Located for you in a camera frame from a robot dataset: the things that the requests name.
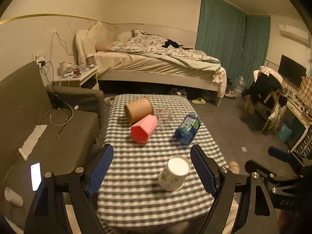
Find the lit smartphone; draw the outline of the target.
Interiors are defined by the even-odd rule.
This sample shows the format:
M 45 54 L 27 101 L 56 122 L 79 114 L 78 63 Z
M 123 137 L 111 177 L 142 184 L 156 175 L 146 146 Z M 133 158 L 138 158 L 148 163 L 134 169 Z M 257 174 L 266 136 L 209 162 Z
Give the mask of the lit smartphone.
M 40 163 L 35 163 L 31 165 L 30 169 L 31 169 L 32 191 L 37 191 L 42 180 Z

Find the pink hexagonal cup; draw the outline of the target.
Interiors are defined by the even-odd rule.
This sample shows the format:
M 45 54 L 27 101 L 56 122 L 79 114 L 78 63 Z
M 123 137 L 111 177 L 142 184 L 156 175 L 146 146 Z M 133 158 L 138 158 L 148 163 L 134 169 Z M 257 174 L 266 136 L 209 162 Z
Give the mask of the pink hexagonal cup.
M 146 144 L 158 126 L 158 119 L 154 115 L 147 115 L 131 126 L 130 135 L 137 143 Z

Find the brown paper cup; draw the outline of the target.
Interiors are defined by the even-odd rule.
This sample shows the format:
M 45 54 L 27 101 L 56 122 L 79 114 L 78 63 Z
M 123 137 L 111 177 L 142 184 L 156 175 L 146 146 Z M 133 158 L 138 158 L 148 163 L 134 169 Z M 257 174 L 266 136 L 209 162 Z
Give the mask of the brown paper cup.
M 124 111 L 126 119 L 130 124 L 140 121 L 147 115 L 154 114 L 152 103 L 147 97 L 126 104 Z

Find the patterned duvet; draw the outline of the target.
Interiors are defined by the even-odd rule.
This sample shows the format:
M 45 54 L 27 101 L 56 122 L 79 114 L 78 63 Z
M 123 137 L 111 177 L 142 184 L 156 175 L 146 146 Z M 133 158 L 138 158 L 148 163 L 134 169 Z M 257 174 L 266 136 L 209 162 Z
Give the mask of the patterned duvet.
M 214 57 L 205 52 L 185 47 L 170 39 L 159 35 L 143 32 L 138 29 L 132 30 L 132 37 L 127 41 L 115 41 L 107 47 L 111 52 L 123 53 L 153 53 L 174 58 L 189 59 L 208 63 L 220 64 Z

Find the large clear water jug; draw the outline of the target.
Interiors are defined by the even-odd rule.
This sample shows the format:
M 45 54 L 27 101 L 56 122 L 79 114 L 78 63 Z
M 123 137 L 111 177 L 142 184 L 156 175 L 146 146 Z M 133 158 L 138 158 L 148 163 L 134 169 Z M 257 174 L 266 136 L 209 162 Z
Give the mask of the large clear water jug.
M 239 76 L 234 81 L 234 92 L 241 94 L 245 89 L 245 80 L 242 76 Z

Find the wall power socket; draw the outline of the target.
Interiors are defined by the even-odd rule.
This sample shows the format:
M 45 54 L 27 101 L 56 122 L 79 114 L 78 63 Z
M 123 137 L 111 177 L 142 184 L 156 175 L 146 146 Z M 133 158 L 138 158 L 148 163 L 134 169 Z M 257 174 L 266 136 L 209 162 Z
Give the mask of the wall power socket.
M 36 64 L 41 67 L 42 64 L 45 64 L 45 49 L 41 49 L 32 53 L 32 59 Z

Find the white paper cup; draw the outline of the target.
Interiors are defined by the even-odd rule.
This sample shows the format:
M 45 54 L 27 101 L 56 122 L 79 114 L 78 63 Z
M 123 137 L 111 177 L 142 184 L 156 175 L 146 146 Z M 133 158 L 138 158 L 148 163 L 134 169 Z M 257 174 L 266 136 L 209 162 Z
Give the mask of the white paper cup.
M 165 191 L 178 191 L 183 187 L 189 171 L 190 163 L 185 157 L 172 156 L 159 173 L 157 182 Z

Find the air conditioner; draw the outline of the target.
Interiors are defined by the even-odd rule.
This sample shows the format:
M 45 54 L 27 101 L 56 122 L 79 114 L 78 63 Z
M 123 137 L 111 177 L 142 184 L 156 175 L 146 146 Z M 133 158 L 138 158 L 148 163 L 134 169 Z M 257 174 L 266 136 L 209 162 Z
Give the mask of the air conditioner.
M 308 32 L 287 24 L 279 24 L 280 35 L 310 47 Z

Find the white bed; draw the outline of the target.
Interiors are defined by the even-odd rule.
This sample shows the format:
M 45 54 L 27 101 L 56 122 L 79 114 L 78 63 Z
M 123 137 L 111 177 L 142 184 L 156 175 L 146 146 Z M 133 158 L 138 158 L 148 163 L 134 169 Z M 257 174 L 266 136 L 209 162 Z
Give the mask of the white bed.
M 116 33 L 107 28 L 106 40 L 91 47 L 89 30 L 79 30 L 75 41 L 78 62 L 99 66 L 100 80 L 150 82 L 192 87 L 216 92 L 216 102 L 224 97 L 227 76 L 221 64 L 195 61 L 153 53 L 111 52 L 115 41 L 127 41 L 132 30 Z

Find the clear plastic cup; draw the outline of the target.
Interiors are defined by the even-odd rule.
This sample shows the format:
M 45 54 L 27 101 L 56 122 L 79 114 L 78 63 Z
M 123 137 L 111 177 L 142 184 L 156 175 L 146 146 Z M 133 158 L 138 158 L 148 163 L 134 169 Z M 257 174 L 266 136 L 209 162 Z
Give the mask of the clear plastic cup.
M 156 105 L 154 112 L 161 129 L 164 129 L 168 132 L 177 128 L 178 119 L 175 113 L 169 107 L 164 105 Z

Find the green curtain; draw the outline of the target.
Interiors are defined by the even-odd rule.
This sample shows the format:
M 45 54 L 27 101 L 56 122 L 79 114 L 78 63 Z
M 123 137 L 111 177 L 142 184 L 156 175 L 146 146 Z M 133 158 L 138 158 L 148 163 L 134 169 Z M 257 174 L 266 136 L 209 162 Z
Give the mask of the green curtain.
M 195 48 L 217 58 L 234 81 L 253 82 L 253 71 L 264 65 L 271 18 L 247 15 L 222 0 L 201 0 Z

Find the white slipper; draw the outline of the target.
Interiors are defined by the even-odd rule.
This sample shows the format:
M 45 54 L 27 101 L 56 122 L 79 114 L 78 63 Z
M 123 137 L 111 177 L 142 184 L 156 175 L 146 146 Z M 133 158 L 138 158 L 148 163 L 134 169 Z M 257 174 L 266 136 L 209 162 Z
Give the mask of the white slipper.
M 107 104 L 107 105 L 109 105 L 109 106 L 111 106 L 111 105 L 113 104 L 113 102 L 114 102 L 114 99 L 115 99 L 114 96 L 106 97 L 106 98 L 104 99 L 104 103 Z

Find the white pillow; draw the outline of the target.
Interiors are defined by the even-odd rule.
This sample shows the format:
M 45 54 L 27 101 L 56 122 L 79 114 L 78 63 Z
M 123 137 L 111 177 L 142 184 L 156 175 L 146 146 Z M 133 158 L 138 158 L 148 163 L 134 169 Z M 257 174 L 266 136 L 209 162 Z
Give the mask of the white pillow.
M 97 21 L 89 30 L 89 40 L 91 47 L 95 50 L 95 45 L 98 42 L 106 40 L 107 28 L 102 21 Z

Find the white folded paper towel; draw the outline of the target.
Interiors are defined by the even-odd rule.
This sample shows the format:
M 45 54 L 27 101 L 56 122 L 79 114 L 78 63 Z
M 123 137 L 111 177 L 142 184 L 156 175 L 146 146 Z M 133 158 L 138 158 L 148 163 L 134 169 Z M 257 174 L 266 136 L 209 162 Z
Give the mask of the white folded paper towel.
M 26 139 L 24 144 L 19 148 L 19 153 L 23 157 L 24 161 L 27 161 L 29 155 L 32 153 L 32 150 L 36 146 L 39 138 L 42 136 L 46 130 L 47 125 L 36 125 L 33 132 Z

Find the white cup on sofa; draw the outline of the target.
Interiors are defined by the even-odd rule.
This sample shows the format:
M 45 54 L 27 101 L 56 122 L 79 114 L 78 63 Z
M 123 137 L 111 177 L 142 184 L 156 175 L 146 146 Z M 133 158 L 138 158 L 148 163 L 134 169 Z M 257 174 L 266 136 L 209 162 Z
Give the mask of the white cup on sofa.
M 11 204 L 14 204 L 15 206 L 20 208 L 23 207 L 24 204 L 23 198 L 9 187 L 5 188 L 4 195 L 5 199 Z

